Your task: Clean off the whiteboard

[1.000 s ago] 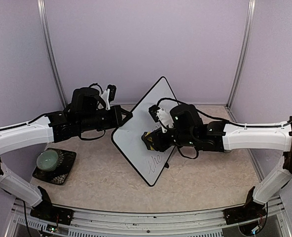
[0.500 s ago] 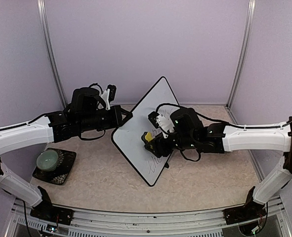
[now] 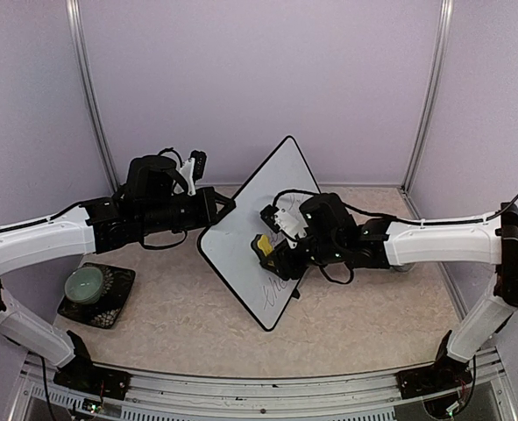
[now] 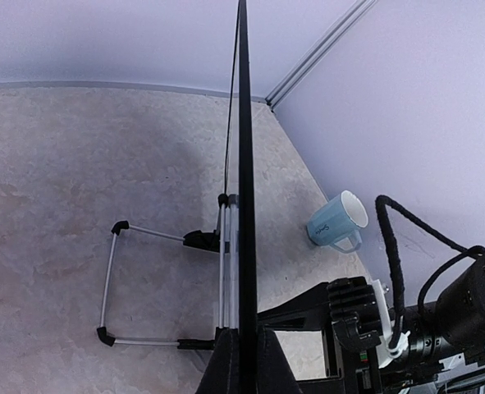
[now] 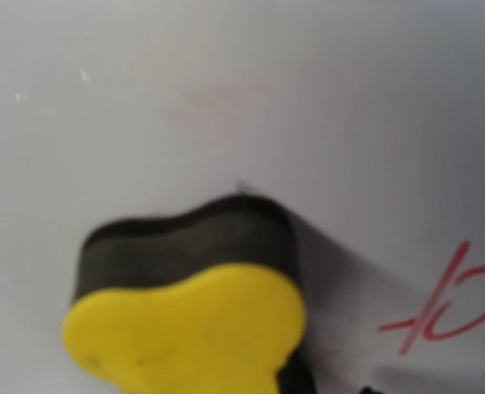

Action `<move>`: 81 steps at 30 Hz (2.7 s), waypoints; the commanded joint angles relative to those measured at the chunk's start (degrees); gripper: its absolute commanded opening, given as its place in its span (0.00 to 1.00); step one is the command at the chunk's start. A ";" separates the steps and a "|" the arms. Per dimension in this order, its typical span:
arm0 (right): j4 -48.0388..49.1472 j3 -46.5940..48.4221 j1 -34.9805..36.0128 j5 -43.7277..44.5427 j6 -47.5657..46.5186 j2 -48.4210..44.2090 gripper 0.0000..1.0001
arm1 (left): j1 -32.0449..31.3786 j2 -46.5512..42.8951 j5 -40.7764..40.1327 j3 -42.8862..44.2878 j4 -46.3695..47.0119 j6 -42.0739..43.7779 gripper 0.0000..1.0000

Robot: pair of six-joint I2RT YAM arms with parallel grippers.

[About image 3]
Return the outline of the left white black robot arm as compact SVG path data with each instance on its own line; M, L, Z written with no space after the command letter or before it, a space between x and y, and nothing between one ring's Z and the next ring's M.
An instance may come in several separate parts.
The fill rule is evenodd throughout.
M74 203L60 212L0 226L0 334L51 364L55 384L123 400L131 376L97 366L82 338L47 323L7 289L9 272L69 256L101 254L138 243L157 232L187 234L217 224L236 204L212 187L196 187L206 155L194 151L177 163L164 152L131 161L126 181L112 196Z

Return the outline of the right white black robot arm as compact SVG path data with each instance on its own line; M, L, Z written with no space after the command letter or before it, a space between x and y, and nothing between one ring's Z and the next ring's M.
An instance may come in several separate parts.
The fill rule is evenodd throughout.
M474 380L469 363L481 346L499 332L518 310L518 207L503 203L481 216L408 220L367 213L359 225L358 209L336 193L309 193L295 218L276 202L261 220L283 240L272 245L257 235L251 249L265 270L283 281L298 280L310 267L324 270L344 264L358 268L403 268L420 262L479 262L493 266L484 295L461 324L443 337L435 361L402 370L397 381L402 398L410 399L453 389Z

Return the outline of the yellow black whiteboard eraser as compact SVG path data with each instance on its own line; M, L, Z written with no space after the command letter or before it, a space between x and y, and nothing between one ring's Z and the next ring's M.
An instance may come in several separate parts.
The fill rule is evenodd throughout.
M259 260L270 259L273 247L265 234L257 234L251 242L251 249Z

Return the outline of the white whiteboard black frame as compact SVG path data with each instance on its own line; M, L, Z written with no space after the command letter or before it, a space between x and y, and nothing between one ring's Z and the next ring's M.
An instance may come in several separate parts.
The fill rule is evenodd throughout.
M266 157L233 195L235 208L217 225L205 229L197 243L201 256L266 332L278 324L300 281L282 281L263 269L251 243L258 234L265 234L273 245L284 239L283 234L268 228L259 213L286 189L320 191L292 136Z

